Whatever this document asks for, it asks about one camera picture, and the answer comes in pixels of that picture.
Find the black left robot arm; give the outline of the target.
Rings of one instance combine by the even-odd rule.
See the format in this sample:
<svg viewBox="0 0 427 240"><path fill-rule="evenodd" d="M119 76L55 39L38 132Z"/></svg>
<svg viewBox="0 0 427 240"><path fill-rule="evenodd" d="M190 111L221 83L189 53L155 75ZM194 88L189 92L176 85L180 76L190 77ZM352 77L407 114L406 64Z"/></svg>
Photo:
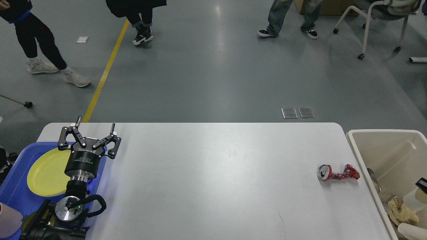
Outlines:
<svg viewBox="0 0 427 240"><path fill-rule="evenodd" d="M63 127L57 148L69 149L64 173L70 179L64 196L56 202L44 200L22 225L20 240L84 240L89 230L87 218L105 211L107 204L101 195L89 191L89 184L98 176L103 157L115 159L121 138L115 123L109 135L102 139L84 137L79 132L81 116L69 127Z"/></svg>

